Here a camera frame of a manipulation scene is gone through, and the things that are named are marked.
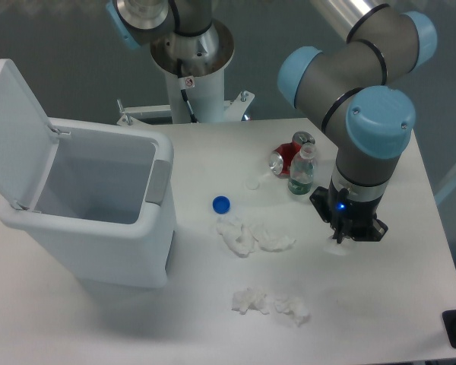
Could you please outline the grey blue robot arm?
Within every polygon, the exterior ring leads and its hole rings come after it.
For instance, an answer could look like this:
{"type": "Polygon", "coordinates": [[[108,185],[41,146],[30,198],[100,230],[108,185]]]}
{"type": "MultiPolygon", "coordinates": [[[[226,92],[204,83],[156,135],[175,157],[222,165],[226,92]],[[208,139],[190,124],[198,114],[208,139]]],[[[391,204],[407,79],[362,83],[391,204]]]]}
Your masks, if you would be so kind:
{"type": "MultiPolygon", "coordinates": [[[[345,46],[332,55],[297,49],[280,67],[277,86],[337,146],[329,187],[310,198],[333,238],[379,241],[388,228],[376,210],[416,119],[411,100],[389,84],[434,55],[436,30],[424,14],[400,14],[382,1],[314,7],[345,46]]],[[[107,8],[129,46],[150,47],[174,122],[226,121],[224,69],[234,42],[211,2],[110,1],[107,8]]]]}

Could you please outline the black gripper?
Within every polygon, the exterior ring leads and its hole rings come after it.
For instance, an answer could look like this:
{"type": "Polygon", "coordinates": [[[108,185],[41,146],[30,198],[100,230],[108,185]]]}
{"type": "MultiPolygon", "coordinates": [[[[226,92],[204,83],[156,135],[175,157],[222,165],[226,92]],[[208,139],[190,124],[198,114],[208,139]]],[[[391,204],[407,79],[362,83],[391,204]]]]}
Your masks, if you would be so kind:
{"type": "Polygon", "coordinates": [[[388,226],[377,218],[376,210],[382,198],[358,202],[350,197],[350,191],[334,186],[319,186],[310,201],[321,219],[334,231],[333,239],[341,244],[345,238],[357,242],[379,242],[388,226]]]}

